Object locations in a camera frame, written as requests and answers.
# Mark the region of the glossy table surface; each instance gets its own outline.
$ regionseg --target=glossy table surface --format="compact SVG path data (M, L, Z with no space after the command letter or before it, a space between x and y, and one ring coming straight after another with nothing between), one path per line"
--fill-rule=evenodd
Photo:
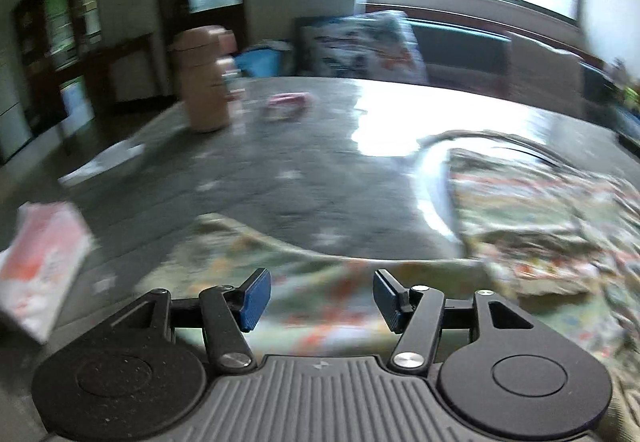
M309 92L312 101L294 119L270 119L267 98L288 92ZM367 80L257 79L247 82L246 97L232 113L227 129L197 134L177 104L143 134L148 153L135 174L106 189L90 185L78 194L57 189L60 195L51 195L76 202L99 245L60 315L66 341L95 324L100 310L126 298L203 213L221 213L328 254L462 256L447 194L449 148L537 161L489 139L420 150L420 139L447 130L514 133L577 167L640 187L639 162L618 146L611 130L469 93ZM7 353L0 347L4 361Z

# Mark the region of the window sill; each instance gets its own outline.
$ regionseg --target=window sill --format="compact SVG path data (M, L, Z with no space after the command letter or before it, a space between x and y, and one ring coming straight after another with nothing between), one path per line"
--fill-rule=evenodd
M409 6L484 18L584 48L579 27L505 0L367 0L367 3Z

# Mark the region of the ribbed gray plate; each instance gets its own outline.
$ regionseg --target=ribbed gray plate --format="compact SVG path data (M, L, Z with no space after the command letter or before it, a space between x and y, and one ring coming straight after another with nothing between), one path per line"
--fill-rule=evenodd
M62 442L54 437L51 442ZM154 442L475 442L417 377L373 357L270 356L258 371L222 377L196 411ZM593 440L580 438L580 442Z

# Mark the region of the table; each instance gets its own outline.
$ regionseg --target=table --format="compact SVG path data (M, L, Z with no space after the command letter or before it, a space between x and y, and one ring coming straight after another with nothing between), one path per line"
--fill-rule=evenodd
M452 129L517 133L578 167L640 187L640 164L615 134L553 112L468 93L368 80L271 78L247 82L233 124L217 133L187 127L182 104L138 135L149 149L139 173L72 198L100 248L63 307L52 346L107 316L190 234L217 212L308 249L375 259L462 256L443 161L451 147L521 156L487 139L459 139L420 152L418 139ZM310 92L291 121L270 121L268 96ZM103 292L96 292L101 283ZM0 364L7 361L0 345ZM27 348L14 350L14 359Z

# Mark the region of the plastic bag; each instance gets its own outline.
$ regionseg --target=plastic bag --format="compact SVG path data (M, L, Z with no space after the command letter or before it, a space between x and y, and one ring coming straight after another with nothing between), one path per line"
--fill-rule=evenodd
M93 236L67 202L23 204L18 220L18 233L0 257L0 310L9 323L45 343Z
M67 189L78 189L82 183L97 178L110 180L131 175L140 168L145 145L133 145L129 139L100 152L91 161L64 177L59 183Z

